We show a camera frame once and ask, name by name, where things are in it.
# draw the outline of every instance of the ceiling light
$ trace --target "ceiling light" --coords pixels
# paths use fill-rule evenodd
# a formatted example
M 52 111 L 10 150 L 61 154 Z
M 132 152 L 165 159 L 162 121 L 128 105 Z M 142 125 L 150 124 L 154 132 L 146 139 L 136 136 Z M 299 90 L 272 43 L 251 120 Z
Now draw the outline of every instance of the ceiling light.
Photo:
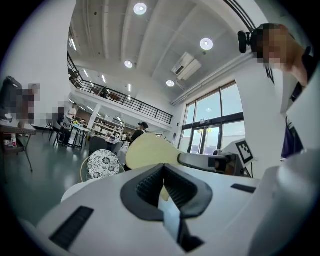
M 147 6 L 140 2 L 137 3 L 134 7 L 133 7 L 133 11 L 136 15 L 144 15 L 147 11 Z
M 169 87 L 172 87 L 175 85 L 175 83 L 174 83 L 174 81 L 168 80 L 168 81 L 166 81 L 166 85 Z
M 211 50 L 212 47 L 214 47 L 214 43 L 209 38 L 204 38 L 200 41 L 200 46 L 202 49 L 208 51 Z
M 73 48 L 74 48 L 74 50 L 76 51 L 77 48 L 76 48 L 75 42 L 74 42 L 74 40 L 73 40 L 72 38 L 71 38 L 71 41 L 72 41 L 72 44 L 73 44 Z
M 133 67 L 131 61 L 129 61 L 129 60 L 126 60 L 126 61 L 124 62 L 124 65 L 125 65 L 128 69 L 131 69 L 131 68 Z

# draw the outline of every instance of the air conditioner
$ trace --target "air conditioner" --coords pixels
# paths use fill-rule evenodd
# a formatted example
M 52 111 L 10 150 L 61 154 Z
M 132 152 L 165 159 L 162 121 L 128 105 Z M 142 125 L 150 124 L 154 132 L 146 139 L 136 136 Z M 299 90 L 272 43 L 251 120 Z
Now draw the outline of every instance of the air conditioner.
M 198 69 L 200 69 L 201 66 L 202 65 L 195 59 L 195 57 L 185 52 L 180 60 L 175 64 L 172 72 L 177 75 L 178 80 L 187 80 Z

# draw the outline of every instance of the floor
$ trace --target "floor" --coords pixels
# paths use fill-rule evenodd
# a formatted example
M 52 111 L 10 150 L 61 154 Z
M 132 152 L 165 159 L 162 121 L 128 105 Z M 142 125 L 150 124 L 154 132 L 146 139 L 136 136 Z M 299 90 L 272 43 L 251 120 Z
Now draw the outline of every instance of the floor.
M 33 225 L 60 203 L 70 187 L 81 182 L 80 168 L 89 154 L 89 143 L 83 149 L 52 146 L 55 135 L 49 142 L 49 133 L 42 132 L 38 130 L 28 145 L 33 173 L 24 152 L 8 155 L 4 159 L 7 184 L 1 181 L 17 216 Z

